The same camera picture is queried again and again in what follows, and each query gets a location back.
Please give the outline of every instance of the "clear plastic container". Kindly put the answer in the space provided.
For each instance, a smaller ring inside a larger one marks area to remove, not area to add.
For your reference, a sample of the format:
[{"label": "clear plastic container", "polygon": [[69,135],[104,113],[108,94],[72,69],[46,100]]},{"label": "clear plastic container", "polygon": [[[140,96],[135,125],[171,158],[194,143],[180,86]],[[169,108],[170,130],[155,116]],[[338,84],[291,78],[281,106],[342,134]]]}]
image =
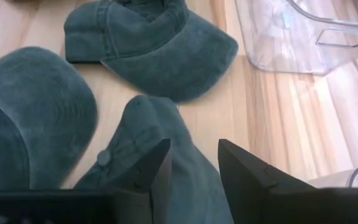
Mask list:
[{"label": "clear plastic container", "polygon": [[324,75],[358,57],[358,0],[236,0],[250,62]]}]

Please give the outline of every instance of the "black object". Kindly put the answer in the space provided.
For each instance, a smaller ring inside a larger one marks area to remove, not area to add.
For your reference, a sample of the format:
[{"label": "black object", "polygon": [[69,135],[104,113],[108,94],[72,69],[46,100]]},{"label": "black object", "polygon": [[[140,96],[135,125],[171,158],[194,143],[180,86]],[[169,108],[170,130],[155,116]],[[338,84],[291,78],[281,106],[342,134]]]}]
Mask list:
[{"label": "black object", "polygon": [[358,189],[315,189],[228,140],[218,151],[235,224],[358,223]]},{"label": "black object", "polygon": [[170,172],[164,139],[103,191],[0,192],[0,223],[163,224]]}]

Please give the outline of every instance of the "faded denim cap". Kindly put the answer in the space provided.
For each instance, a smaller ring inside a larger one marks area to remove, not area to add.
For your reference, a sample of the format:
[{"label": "faded denim cap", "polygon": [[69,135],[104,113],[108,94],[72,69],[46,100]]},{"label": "faded denim cap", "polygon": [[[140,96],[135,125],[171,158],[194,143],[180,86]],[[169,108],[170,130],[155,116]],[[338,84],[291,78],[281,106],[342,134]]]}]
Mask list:
[{"label": "faded denim cap", "polygon": [[195,147],[168,98],[137,96],[128,102],[111,142],[75,189],[105,188],[163,139],[170,139],[172,152],[167,223],[233,223],[219,173]]},{"label": "faded denim cap", "polygon": [[102,63],[146,94],[189,101],[206,93],[237,42],[184,0],[89,2],[65,23],[66,59]]},{"label": "faded denim cap", "polygon": [[92,91],[37,47],[0,59],[0,190],[59,189],[97,121]]}]

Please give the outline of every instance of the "wooden table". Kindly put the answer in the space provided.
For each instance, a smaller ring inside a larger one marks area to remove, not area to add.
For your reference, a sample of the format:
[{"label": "wooden table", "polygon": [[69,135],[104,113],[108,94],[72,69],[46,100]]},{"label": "wooden table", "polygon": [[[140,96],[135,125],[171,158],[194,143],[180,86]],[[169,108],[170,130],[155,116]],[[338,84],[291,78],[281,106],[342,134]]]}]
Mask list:
[{"label": "wooden table", "polygon": [[[63,23],[87,1],[0,0],[0,57],[31,45],[64,56]],[[358,166],[358,58],[325,77],[256,70],[246,57],[234,0],[188,0],[188,6],[240,45],[232,67],[214,89],[179,106],[195,144],[216,167],[220,138],[302,180]],[[76,68],[97,99],[99,124],[65,187],[95,162],[125,104],[139,94],[100,65]]]}]

